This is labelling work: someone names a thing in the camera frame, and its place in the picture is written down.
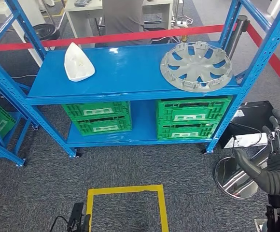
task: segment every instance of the person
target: person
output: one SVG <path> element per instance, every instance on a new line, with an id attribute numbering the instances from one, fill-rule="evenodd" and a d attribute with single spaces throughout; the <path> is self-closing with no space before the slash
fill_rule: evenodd
<path id="1" fill-rule="evenodd" d="M 45 12 L 45 6 L 42 4 L 42 0 L 36 0 L 38 1 L 38 5 L 39 6 L 39 11 L 43 13 Z M 45 3 L 50 6 L 50 7 L 54 7 L 55 6 L 54 0 L 45 0 Z"/>
<path id="2" fill-rule="evenodd" d="M 106 34 L 145 31 L 142 6 L 143 0 L 103 0 Z M 108 43 L 108 46 L 150 44 L 151 39 Z"/>

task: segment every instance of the yellow floor tape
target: yellow floor tape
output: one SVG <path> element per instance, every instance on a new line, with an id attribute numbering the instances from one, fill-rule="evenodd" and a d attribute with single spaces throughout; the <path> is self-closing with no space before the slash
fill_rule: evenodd
<path id="1" fill-rule="evenodd" d="M 90 232 L 91 230 L 91 221 L 93 214 L 93 198 L 94 195 L 103 194 L 117 194 L 117 193 L 131 193 L 143 191 L 156 191 L 158 196 L 159 212 L 161 214 L 161 232 L 169 232 L 167 219 L 166 203 L 165 202 L 164 188 L 162 185 L 143 185 L 143 186 L 128 186 L 128 187 L 115 187 L 115 188 L 92 188 L 88 193 L 88 203 L 86 214 L 90 214 L 89 222 Z"/>
<path id="2" fill-rule="evenodd" d="M 64 13 L 64 8 L 63 7 L 62 8 L 62 10 L 59 13 L 59 14 L 54 14 L 54 15 L 52 15 L 52 17 L 59 17 L 59 16 L 62 16 L 63 14 Z"/>

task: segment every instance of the shelf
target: shelf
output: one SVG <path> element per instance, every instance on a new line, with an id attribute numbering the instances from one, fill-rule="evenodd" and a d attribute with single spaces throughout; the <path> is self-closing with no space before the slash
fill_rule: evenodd
<path id="1" fill-rule="evenodd" d="M 9 142 L 11 141 L 11 137 L 14 135 L 15 129 L 17 127 L 17 125 L 19 124 L 20 120 L 22 118 L 21 114 L 19 113 L 19 112 L 8 112 L 10 115 L 11 115 L 13 118 L 15 119 L 15 124 L 14 126 L 11 130 L 9 131 L 8 133 L 7 133 L 2 140 L 4 141 L 5 145 L 7 147 Z"/>
<path id="2" fill-rule="evenodd" d="M 235 95 L 241 90 L 234 79 L 224 88 L 203 93 L 186 92 L 169 84 L 161 75 L 160 63 L 175 45 L 84 49 L 96 73 L 80 82 L 66 77 L 65 51 L 51 51 L 47 53 L 26 101 L 31 105 L 114 102 Z"/>
<path id="3" fill-rule="evenodd" d="M 133 125 L 131 131 L 82 136 L 73 123 L 71 123 L 67 144 L 69 147 L 86 147 L 208 143 L 211 141 L 211 139 L 158 141 L 156 137 L 156 105 L 155 100 L 132 101 L 131 104 Z"/>

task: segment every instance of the black box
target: black box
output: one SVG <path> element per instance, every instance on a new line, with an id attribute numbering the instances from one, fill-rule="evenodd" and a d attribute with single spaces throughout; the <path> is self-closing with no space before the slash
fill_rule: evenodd
<path id="1" fill-rule="evenodd" d="M 263 126 L 266 125 L 271 131 L 274 131 L 269 121 L 269 117 L 272 115 L 272 109 L 273 107 L 269 101 L 242 103 L 231 121 L 256 128 L 261 132 L 263 132 Z M 233 136 L 235 136 L 234 147 L 248 147 L 260 139 L 260 133 L 257 130 L 229 124 L 219 142 L 222 148 L 232 148 Z M 266 134 L 262 133 L 261 140 L 255 146 L 266 145 L 267 143 Z"/>

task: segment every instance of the red stripe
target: red stripe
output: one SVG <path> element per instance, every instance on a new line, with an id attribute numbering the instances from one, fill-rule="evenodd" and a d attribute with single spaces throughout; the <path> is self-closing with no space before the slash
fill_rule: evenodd
<path id="1" fill-rule="evenodd" d="M 69 46 L 71 42 L 76 44 L 94 44 L 94 43 L 107 43 L 107 42 L 118 42 L 126 40 L 139 40 L 139 39 L 151 39 L 159 38 L 165 36 L 179 36 L 179 35 L 195 35 L 195 34 L 206 34 L 221 32 L 224 25 L 213 25 L 204 27 L 193 27 L 193 28 L 183 28 L 183 29 L 171 29 L 171 30 L 157 30 L 157 31 L 145 31 L 145 32 L 134 32 L 134 33 L 124 33 L 115 35 L 103 35 L 103 36 L 91 36 L 82 38 L 72 38 L 72 39 L 60 39 L 44 41 L 42 44 L 45 47 L 57 47 L 57 46 Z M 4 43 L 0 44 L 0 51 L 14 51 L 24 50 L 33 48 L 30 43 Z"/>
<path id="2" fill-rule="evenodd" d="M 247 33 L 256 43 L 258 47 L 260 46 L 263 39 L 257 32 L 251 24 L 247 27 Z M 269 63 L 280 77 L 280 59 L 275 54 L 273 54 Z"/>

